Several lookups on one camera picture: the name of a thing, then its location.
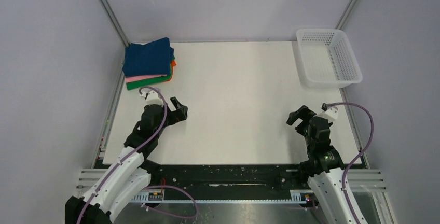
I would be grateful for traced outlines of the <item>blue t-shirt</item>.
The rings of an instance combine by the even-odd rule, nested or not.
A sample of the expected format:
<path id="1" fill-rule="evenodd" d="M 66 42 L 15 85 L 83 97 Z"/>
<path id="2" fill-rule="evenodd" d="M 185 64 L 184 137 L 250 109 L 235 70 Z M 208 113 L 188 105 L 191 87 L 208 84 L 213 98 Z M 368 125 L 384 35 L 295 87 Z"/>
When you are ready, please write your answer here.
<path id="1" fill-rule="evenodd" d="M 126 77 L 168 75 L 173 57 L 174 49 L 168 37 L 144 45 L 131 43 L 125 49 L 122 71 Z"/>

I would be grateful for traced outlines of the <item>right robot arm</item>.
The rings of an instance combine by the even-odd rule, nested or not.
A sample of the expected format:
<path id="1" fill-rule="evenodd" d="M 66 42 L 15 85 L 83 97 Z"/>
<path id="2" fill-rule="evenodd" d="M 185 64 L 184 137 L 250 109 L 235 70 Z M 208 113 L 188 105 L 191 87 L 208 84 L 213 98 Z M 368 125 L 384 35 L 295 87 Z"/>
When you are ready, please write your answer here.
<path id="1" fill-rule="evenodd" d="M 308 157 L 299 165 L 297 180 L 313 191 L 328 223 L 366 223 L 348 183 L 348 167 L 331 144 L 337 118 L 338 110 L 328 106 L 319 114 L 305 105 L 289 114 L 288 125 L 301 121 L 295 130 L 305 139 Z"/>

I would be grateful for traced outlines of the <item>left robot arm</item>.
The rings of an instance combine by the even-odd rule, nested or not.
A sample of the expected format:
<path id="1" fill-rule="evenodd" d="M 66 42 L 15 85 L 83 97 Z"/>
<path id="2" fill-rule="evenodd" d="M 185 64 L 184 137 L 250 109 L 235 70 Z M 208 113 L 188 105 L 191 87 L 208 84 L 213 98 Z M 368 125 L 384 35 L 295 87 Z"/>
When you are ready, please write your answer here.
<path id="1" fill-rule="evenodd" d="M 157 147 L 164 129 L 184 121 L 188 107 L 170 99 L 171 110 L 159 95 L 146 96 L 140 120 L 123 144 L 117 160 L 81 197 L 72 196 L 64 207 L 65 223 L 113 223 L 129 201 L 143 188 L 155 188 L 161 175 L 142 164 Z"/>

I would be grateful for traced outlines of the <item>green folded t-shirt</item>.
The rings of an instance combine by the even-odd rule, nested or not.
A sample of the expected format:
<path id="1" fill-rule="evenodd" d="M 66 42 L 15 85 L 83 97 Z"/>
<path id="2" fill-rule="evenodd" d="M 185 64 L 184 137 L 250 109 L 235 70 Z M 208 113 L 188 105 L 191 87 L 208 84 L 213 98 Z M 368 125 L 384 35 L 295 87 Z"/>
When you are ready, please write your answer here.
<path id="1" fill-rule="evenodd" d="M 126 84 L 127 90 L 133 90 L 137 88 L 141 88 L 144 86 L 150 86 L 158 83 L 168 82 L 172 79 L 173 70 L 176 66 L 175 56 L 173 55 L 171 63 L 170 63 L 170 73 L 165 76 L 152 77 L 152 78 L 144 78 L 144 79 L 129 79 L 128 77 L 124 78 L 124 82 Z"/>

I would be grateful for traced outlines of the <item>orange folded t-shirt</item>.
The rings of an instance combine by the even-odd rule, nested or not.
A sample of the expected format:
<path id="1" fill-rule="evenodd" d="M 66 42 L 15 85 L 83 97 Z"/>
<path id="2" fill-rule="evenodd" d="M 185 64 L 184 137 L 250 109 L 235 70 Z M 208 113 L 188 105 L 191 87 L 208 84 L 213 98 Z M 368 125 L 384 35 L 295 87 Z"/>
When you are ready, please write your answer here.
<path id="1" fill-rule="evenodd" d="M 170 63 L 170 73 L 164 77 L 164 81 L 170 81 L 174 74 L 174 67 L 176 66 L 175 60 L 172 60 Z"/>

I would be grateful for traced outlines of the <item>pink folded t-shirt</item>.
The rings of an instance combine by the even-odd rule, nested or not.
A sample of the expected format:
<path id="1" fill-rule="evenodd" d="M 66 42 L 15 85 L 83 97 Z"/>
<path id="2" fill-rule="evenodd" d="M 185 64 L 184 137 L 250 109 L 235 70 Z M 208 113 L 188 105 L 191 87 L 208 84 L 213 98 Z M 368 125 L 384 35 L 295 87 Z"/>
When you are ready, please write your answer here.
<path id="1" fill-rule="evenodd" d="M 133 77 L 125 77 L 125 83 L 146 81 L 146 83 L 159 83 L 164 81 L 164 77 L 166 75 L 142 75 L 142 76 L 133 76 Z"/>

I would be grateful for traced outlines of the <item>white perforated plastic basket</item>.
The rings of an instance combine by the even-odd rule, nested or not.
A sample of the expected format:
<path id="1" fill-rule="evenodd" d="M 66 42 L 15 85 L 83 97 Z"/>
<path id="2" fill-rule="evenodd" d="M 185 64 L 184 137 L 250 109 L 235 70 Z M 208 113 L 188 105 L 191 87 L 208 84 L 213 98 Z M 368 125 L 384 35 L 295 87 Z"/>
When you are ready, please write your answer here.
<path id="1" fill-rule="evenodd" d="M 344 88 L 363 75 L 347 35 L 337 29 L 296 32 L 302 79 L 310 88 Z"/>

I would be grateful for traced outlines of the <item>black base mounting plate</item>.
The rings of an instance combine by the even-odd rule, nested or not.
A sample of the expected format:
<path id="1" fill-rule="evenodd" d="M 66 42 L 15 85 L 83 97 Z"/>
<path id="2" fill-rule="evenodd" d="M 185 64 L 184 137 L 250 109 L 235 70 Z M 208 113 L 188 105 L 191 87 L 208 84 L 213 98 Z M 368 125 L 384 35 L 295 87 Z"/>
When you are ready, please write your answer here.
<path id="1" fill-rule="evenodd" d="M 175 186 L 200 201 L 287 200 L 310 190 L 297 164 L 174 165 L 146 160 L 150 184 Z"/>

